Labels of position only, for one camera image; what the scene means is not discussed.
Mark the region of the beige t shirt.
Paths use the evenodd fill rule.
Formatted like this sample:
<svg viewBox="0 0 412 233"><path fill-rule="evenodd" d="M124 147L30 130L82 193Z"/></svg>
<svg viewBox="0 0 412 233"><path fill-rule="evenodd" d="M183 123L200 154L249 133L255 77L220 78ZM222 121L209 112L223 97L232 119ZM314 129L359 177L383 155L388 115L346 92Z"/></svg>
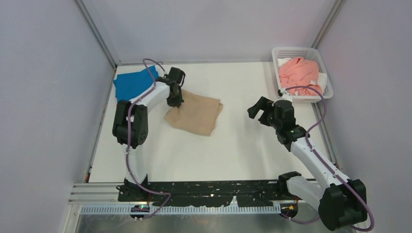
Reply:
<svg viewBox="0 0 412 233"><path fill-rule="evenodd" d="M223 104L219 99L182 91L184 102L170 109L164 116L173 128L202 136L211 136Z"/></svg>

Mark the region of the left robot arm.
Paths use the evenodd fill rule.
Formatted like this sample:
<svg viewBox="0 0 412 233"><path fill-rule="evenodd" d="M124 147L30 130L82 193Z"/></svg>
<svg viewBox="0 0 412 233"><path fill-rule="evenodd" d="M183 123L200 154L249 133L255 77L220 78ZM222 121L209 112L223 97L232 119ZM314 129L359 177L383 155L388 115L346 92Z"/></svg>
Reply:
<svg viewBox="0 0 412 233"><path fill-rule="evenodd" d="M127 171L124 183L117 187L120 201L148 201L153 195L167 197L149 190L143 143L149 134L149 112L164 101L170 107L180 107L184 102L181 87L185 77L185 72L176 67L161 76L155 66L150 66L120 74L114 80L117 106L112 134L124 148Z"/></svg>

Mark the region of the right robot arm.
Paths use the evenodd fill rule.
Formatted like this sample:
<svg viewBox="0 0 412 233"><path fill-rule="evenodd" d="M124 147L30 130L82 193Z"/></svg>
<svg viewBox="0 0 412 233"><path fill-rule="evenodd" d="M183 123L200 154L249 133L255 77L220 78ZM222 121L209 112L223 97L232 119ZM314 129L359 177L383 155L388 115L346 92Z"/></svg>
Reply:
<svg viewBox="0 0 412 233"><path fill-rule="evenodd" d="M317 210L319 219L330 231L354 226L369 219L366 187L336 168L316 148L310 134L296 124L292 100L282 96L276 101L260 99L247 113L254 119L258 112L260 124L275 129L278 142L297 157L312 174L317 184L298 173L279 177L278 195L283 199L297 196Z"/></svg>

